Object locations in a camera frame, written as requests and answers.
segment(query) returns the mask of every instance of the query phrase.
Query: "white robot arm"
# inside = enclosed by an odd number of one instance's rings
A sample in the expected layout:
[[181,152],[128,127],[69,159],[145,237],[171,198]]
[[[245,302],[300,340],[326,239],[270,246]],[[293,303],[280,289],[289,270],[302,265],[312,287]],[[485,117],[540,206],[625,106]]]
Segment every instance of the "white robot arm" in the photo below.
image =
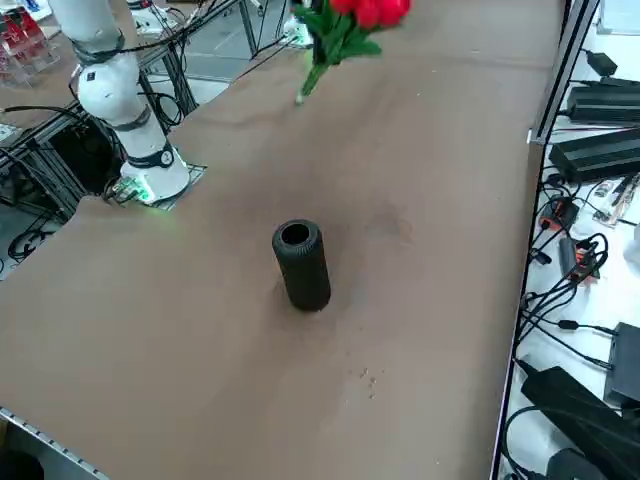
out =
[[113,129],[127,153],[122,176],[144,188],[138,198],[147,204],[182,193],[189,170],[146,98],[138,95],[138,61],[124,48],[108,0],[49,0],[49,5],[82,65],[80,104]]

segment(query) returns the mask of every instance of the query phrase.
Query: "electronic component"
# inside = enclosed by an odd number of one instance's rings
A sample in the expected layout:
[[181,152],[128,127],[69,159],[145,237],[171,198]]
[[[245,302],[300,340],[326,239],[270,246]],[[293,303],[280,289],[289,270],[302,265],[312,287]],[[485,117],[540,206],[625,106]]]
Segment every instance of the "electronic component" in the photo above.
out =
[[560,113],[574,123],[636,126],[640,124],[640,88],[573,87],[567,110]]
[[640,436],[631,425],[562,368],[526,371],[522,393],[591,464],[608,479],[640,478]]
[[625,80],[624,78],[602,77],[600,85],[609,87],[640,87],[640,82],[635,80]]
[[118,176],[122,160],[93,122],[72,124],[57,133],[51,144],[82,186],[101,194],[107,181]]
[[617,404],[627,400],[640,401],[640,328],[619,323],[615,331],[617,335],[609,351],[609,363],[613,369],[607,372],[604,398]]
[[618,70],[618,65],[606,53],[583,50],[587,54],[587,63],[601,77],[610,77]]
[[563,448],[547,464],[547,480],[607,480],[593,464],[572,448]]
[[590,243],[585,248],[579,245],[580,242],[568,237],[560,239],[558,249],[562,274],[569,275],[569,278],[574,281],[580,280],[587,274],[588,277],[600,278],[595,257],[595,248],[598,244]]
[[548,222],[551,230],[569,230],[578,216],[580,209],[570,198],[554,195],[540,214],[540,225]]
[[640,129],[558,142],[549,159],[569,182],[640,172]]

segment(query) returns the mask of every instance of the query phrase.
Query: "cable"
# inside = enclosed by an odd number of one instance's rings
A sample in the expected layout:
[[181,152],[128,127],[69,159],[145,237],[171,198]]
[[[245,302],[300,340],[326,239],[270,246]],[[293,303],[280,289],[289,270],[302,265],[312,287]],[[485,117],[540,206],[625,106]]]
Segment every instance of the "cable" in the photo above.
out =
[[[608,213],[603,212],[598,207],[596,207],[593,203],[587,201],[586,199],[584,199],[582,197],[576,197],[576,200],[580,200],[580,201],[584,202],[585,205],[588,205],[589,207],[593,208],[596,212],[600,213],[601,215],[604,215],[605,217],[609,217]],[[624,218],[619,218],[618,222],[623,223],[625,225],[629,225],[631,227],[637,227],[638,226],[637,223],[630,222],[629,220],[625,220]]]
[[[564,415],[567,416],[569,418],[573,418],[575,420],[580,421],[581,423],[585,424],[585,425],[589,425],[590,427],[596,428],[598,430],[600,430],[603,433],[607,433],[609,434],[612,438],[615,438],[616,440],[618,440],[619,442],[623,442],[626,443],[632,447],[638,448],[640,449],[640,442],[637,440],[634,440],[632,438],[626,437],[624,435],[620,435],[617,432],[614,432],[613,430],[610,430],[602,425],[600,425],[598,422],[593,421],[590,418],[586,418],[586,417],[582,417],[580,415],[576,415],[575,413],[566,411],[566,410],[561,410],[561,409],[557,409],[557,408],[549,408],[549,407],[538,407],[538,406],[530,406],[530,407],[524,407],[521,408],[520,410],[517,410],[513,413],[513,415],[511,415],[506,423],[504,424],[504,429],[503,429],[503,439],[502,439],[502,454],[504,455],[504,457],[507,459],[507,461],[509,461],[510,464],[514,464],[514,465],[518,465],[519,468],[522,469],[523,472],[526,472],[527,474],[535,474],[535,472],[532,472],[531,470],[527,470],[526,468],[522,467],[518,462],[516,462],[513,457],[511,456],[511,452],[509,451],[509,428],[511,427],[511,425],[513,424],[513,422],[515,421],[516,418],[518,418],[520,415],[523,415],[527,412],[533,412],[533,411],[538,411],[538,412],[542,412],[542,413],[555,413],[556,415]],[[634,472],[628,470],[628,473],[636,479],[640,479],[640,477],[638,477],[637,475],[635,475]]]
[[186,21],[187,21],[187,16],[184,14],[184,12],[182,10],[180,10],[180,9],[175,8],[175,7],[167,8],[167,13],[172,13],[173,15],[176,15],[176,13],[177,13],[180,16],[180,21],[182,23],[186,23]]
[[589,355],[585,355],[581,351],[579,351],[576,348],[574,348],[571,345],[569,345],[564,340],[560,340],[558,337],[556,337],[552,333],[547,332],[544,328],[542,328],[537,323],[532,322],[529,318],[525,318],[525,321],[527,323],[530,323],[533,326],[533,328],[537,328],[538,330],[540,330],[540,332],[544,333],[547,337],[551,338],[554,342],[559,343],[564,348],[566,348],[567,350],[569,350],[573,354],[579,356],[580,358],[582,358],[586,362],[591,363],[592,365],[595,365],[597,367],[604,368],[605,370],[609,370],[609,371],[613,370],[613,365],[610,364],[609,362],[605,362],[604,360],[600,360],[598,358],[594,358],[594,357],[591,357]]
[[269,9],[269,0],[264,4],[264,14],[262,15],[262,21],[260,22],[260,33],[258,34],[258,49],[260,48],[260,42],[262,41],[262,29],[264,28],[264,20],[267,18],[267,11]]
[[78,122],[83,123],[84,120],[80,115],[72,112],[68,108],[54,107],[49,105],[17,105],[15,107],[0,108],[0,113],[25,112],[27,110],[50,110],[52,112],[62,113],[75,118]]
[[280,53],[282,50],[284,50],[286,47],[288,47],[293,41],[295,40],[295,38],[292,38],[291,40],[289,40],[287,43],[283,44],[280,46],[280,48],[278,48],[276,51],[274,51],[271,55],[269,55],[268,57],[264,58],[263,60],[259,61],[258,63],[256,63],[255,65],[251,66],[251,68],[249,68],[248,70],[245,70],[244,72],[242,72],[240,75],[238,75],[238,77],[236,77],[236,79],[234,80],[234,82],[237,82],[238,80],[240,80],[242,77],[244,77],[245,75],[253,72],[256,68],[258,68],[259,66],[265,64],[267,61],[271,60],[273,57],[275,57],[278,53]]
[[[180,104],[178,103],[178,101],[175,99],[175,97],[172,97],[171,95],[168,95],[166,93],[160,93],[160,92],[138,92],[138,95],[146,95],[147,97],[154,97],[155,100],[154,102],[154,110],[156,112],[156,116],[164,123],[166,123],[167,125],[171,126],[171,127],[177,127],[178,125],[180,125],[180,122],[182,122],[182,120],[184,119],[185,115],[184,112],[182,111],[182,108],[180,107]],[[163,98],[168,98],[169,100],[171,100],[177,107],[178,109],[178,113],[174,118],[171,118],[167,115],[167,113],[165,112],[164,108],[162,108],[162,102],[161,99]]]
[[[222,13],[224,10],[226,10],[228,7],[232,6],[234,3],[236,3],[236,0],[226,0],[223,4],[220,5],[220,12]],[[200,9],[202,7],[202,5],[204,4],[204,2],[200,2],[198,4],[198,8]],[[157,42],[154,43],[149,43],[146,45],[138,45],[136,47],[131,47],[131,48],[122,48],[122,49],[118,49],[118,48],[114,48],[111,50],[104,50],[102,52],[97,52],[94,53],[93,55],[95,57],[111,57],[113,55],[116,55],[118,53],[133,53],[133,52],[141,52],[143,50],[149,50],[151,48],[157,48],[157,47],[163,47],[165,45],[168,45],[178,39],[181,39],[183,35],[189,35],[192,31],[195,31],[198,27],[200,27],[200,24],[203,21],[203,18],[207,16],[208,13],[210,13],[211,9],[209,11],[207,11],[207,13],[205,13],[204,15],[195,18],[189,25],[184,26],[183,28],[181,28],[180,30],[178,30],[177,32],[175,32],[173,35],[167,37],[167,38],[163,38],[162,40],[159,40]]]
[[[598,270],[600,268],[602,268],[602,266],[604,265],[604,263],[607,261],[608,257],[609,257],[609,242],[607,241],[607,238],[601,234],[601,233],[596,233],[594,235],[591,235],[590,237],[581,240],[580,242],[578,242],[576,245],[580,245],[580,244],[591,244],[593,242],[593,240],[595,238],[601,238],[603,241],[603,250],[599,251],[599,252],[595,252],[594,253],[594,260],[596,259],[596,257],[600,257],[600,259],[595,260],[593,262],[593,264],[590,266],[590,268],[583,273],[577,280],[572,279],[573,275],[575,274],[577,268],[578,268],[578,264],[576,263],[568,272],[566,272],[562,278],[560,278],[560,280],[558,280],[558,282],[556,282],[556,284],[551,287],[551,289],[549,289],[548,291],[546,291],[543,294],[534,294],[533,296],[529,297],[528,299],[526,298],[527,295],[529,294],[525,294],[525,297],[522,299],[522,303],[524,303],[525,307],[528,310],[527,307],[527,303],[529,301],[531,301],[534,298],[539,298],[538,303],[536,304],[536,306],[531,310],[531,313],[534,315],[540,315],[542,317],[545,317],[546,315],[548,315],[549,313],[551,313],[553,310],[560,308],[561,306],[566,305],[567,303],[571,302],[576,294],[577,294],[577,289],[578,289],[578,285],[580,283],[582,283],[586,278],[588,278],[595,270]],[[569,281],[568,284],[561,286],[562,283],[564,283],[565,281]],[[551,305],[553,302],[557,301],[558,299],[562,298],[564,295],[566,295],[567,293],[571,292],[571,296],[566,299],[564,302],[561,302],[553,307],[550,307],[549,309],[547,309],[546,311],[542,311],[543,309],[547,308],[549,305]],[[518,345],[520,345],[524,339],[527,337],[527,335],[529,335],[529,333],[531,333],[531,331],[536,328],[538,326],[538,324],[540,323],[540,320],[536,320],[535,322],[531,322],[532,327],[527,330],[527,331],[523,331],[521,333],[521,335],[519,336],[519,338],[517,339],[517,341],[515,342],[515,348],[518,347]]]
[[616,337],[618,335],[618,332],[616,332],[615,330],[607,327],[601,327],[599,325],[581,324],[576,322],[575,320],[559,320],[557,322],[554,322],[552,320],[546,319],[542,315],[536,315],[527,310],[524,310],[522,313],[525,313],[531,317],[537,318],[541,322],[548,323],[549,325],[555,325],[556,327],[565,331],[575,331],[575,330],[578,330],[579,328],[585,328],[585,329],[596,330],[598,332],[606,333],[607,335],[611,335],[612,337]]

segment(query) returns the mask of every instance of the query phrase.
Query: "black box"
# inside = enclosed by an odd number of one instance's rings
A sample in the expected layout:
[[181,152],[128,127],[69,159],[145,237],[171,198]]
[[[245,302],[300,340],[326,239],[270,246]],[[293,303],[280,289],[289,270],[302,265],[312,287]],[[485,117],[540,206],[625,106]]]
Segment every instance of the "black box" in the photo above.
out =
[[629,399],[640,402],[640,328],[619,323],[615,330],[609,352],[613,370],[607,373],[604,398],[620,405]]
[[558,142],[549,159],[569,182],[640,172],[640,129]]

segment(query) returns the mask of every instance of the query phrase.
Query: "table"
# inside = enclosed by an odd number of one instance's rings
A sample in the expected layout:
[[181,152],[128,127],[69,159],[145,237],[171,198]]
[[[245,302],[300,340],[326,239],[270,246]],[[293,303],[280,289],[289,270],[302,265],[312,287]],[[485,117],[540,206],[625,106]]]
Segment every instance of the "table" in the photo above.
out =
[[[301,108],[283,52],[190,115],[171,213],[84,199],[0,290],[1,404],[113,479],[486,478],[561,9],[414,8]],[[293,217],[317,315],[271,252]]]
[[[598,2],[581,1],[576,4],[579,8],[584,8],[588,15],[579,24],[573,25],[573,28],[571,25],[569,26],[569,33],[575,37],[572,38],[574,43],[571,45],[567,42],[565,44],[566,50],[561,50],[556,61],[557,63],[562,58],[570,58],[569,67],[557,69],[556,74],[551,78],[550,85],[558,81],[555,91],[547,90],[552,92],[549,104],[553,104],[553,107],[549,109],[547,118],[533,129],[532,138],[534,141],[537,140],[541,147],[545,147],[542,156],[545,158],[545,166],[548,168],[542,173],[542,179],[548,178],[555,172],[550,168],[551,163],[548,160],[551,143],[606,133],[606,131],[598,131],[597,126],[590,126],[595,131],[569,130],[580,128],[580,125],[571,124],[565,117],[556,115],[558,108],[566,108],[569,90],[566,90],[565,87],[569,79],[599,80],[596,73],[588,66],[585,55],[579,52],[580,48],[594,52],[605,52],[609,55],[619,65],[616,77],[640,80],[640,71],[634,56],[640,39],[629,36],[598,35],[597,18],[591,21],[591,12],[596,9]],[[577,197],[584,198],[594,185],[595,183],[583,185],[579,189]],[[546,201],[545,194],[540,193],[537,200],[538,205],[541,206]],[[598,197],[594,194],[589,196],[589,201],[596,207],[599,206]],[[639,272],[625,258],[625,251],[633,240],[634,227],[619,223],[615,229],[606,228],[592,219],[595,212],[592,207],[583,206],[583,202],[580,200],[577,200],[576,203],[583,208],[581,208],[577,221],[571,229],[572,236],[581,239],[596,232],[605,234],[609,242],[609,258],[602,268],[602,278],[588,287],[579,287],[576,298],[567,306],[550,314],[547,317],[548,320],[571,319],[580,324],[598,325],[612,329],[620,322],[640,327],[640,317],[638,317],[638,312],[640,312],[640,276]],[[640,221],[640,202],[637,196],[625,219],[632,223]],[[539,232],[540,227],[534,225],[533,235],[536,236]],[[539,247],[550,235],[551,232],[542,234],[540,240],[536,242],[536,246]],[[558,241],[559,237],[544,249],[544,252],[552,257],[553,263],[546,266],[537,262],[531,264],[525,278],[525,291],[544,292],[561,278],[557,253]],[[608,360],[611,348],[610,336],[594,334],[589,330],[563,332],[550,325],[542,324],[542,326],[578,351],[600,360]],[[605,370],[586,363],[538,331],[532,332],[525,339],[518,347],[516,355],[518,358],[526,358],[539,369],[559,365],[594,395],[603,398]],[[519,368],[514,368],[513,376],[508,379],[510,395],[506,399],[505,417],[512,415],[520,408],[531,405],[520,392],[525,378],[524,372]],[[509,431],[509,446],[512,456],[518,463],[525,468],[544,474],[549,458],[560,449],[570,446],[570,443],[542,413],[532,412],[519,417],[513,423]],[[504,459],[502,459],[501,471],[503,475],[511,471],[506,466]]]

